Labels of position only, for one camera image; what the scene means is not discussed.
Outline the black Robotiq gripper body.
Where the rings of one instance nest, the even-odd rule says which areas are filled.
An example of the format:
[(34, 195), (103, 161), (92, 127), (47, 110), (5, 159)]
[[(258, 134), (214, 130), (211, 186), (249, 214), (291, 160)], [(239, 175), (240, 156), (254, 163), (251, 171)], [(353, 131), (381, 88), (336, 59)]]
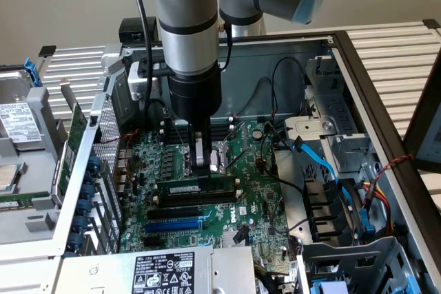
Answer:
[(193, 132), (209, 136), (210, 118), (221, 106), (221, 71), (213, 65), (202, 74), (167, 78), (174, 113), (186, 120)]

